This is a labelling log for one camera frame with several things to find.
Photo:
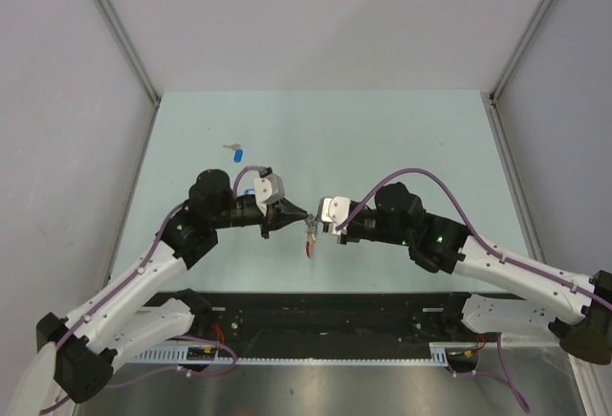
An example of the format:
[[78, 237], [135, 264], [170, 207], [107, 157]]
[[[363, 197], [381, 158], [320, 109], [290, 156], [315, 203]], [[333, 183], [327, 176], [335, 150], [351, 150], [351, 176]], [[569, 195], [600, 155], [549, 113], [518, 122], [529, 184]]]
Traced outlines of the red handled keyring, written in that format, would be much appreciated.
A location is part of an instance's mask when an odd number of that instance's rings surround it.
[[317, 243], [318, 222], [314, 215], [310, 214], [305, 219], [306, 225], [306, 244], [305, 253], [308, 258], [314, 255], [315, 246]]

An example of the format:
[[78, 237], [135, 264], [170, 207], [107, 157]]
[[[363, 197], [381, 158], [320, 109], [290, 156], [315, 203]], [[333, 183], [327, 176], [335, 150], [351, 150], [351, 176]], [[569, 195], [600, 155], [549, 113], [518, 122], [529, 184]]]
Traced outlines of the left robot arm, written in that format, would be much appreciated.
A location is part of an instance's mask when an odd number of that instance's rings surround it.
[[164, 218], [153, 242], [128, 270], [68, 315], [45, 315], [35, 327], [36, 345], [55, 347], [51, 378], [65, 401], [84, 403], [110, 382], [125, 362], [159, 342], [204, 337], [209, 304], [185, 289], [142, 316], [141, 307], [164, 284], [186, 274], [218, 243], [219, 230], [257, 226], [262, 238], [310, 213], [285, 196], [282, 179], [257, 167], [252, 194], [238, 195], [221, 169], [201, 172], [187, 198]]

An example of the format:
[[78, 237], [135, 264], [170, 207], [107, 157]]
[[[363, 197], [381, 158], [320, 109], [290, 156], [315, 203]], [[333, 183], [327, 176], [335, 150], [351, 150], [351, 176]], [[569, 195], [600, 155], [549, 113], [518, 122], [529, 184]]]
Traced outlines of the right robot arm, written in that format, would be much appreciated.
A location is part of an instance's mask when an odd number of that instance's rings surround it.
[[324, 197], [317, 218], [339, 243], [361, 240], [406, 247], [429, 273], [457, 274], [491, 284], [511, 299], [470, 295], [441, 316], [443, 333], [463, 340], [472, 332], [555, 338], [566, 353], [593, 364], [611, 362], [611, 275], [577, 274], [523, 259], [474, 229], [432, 214], [402, 183], [383, 186], [372, 207], [346, 197]]

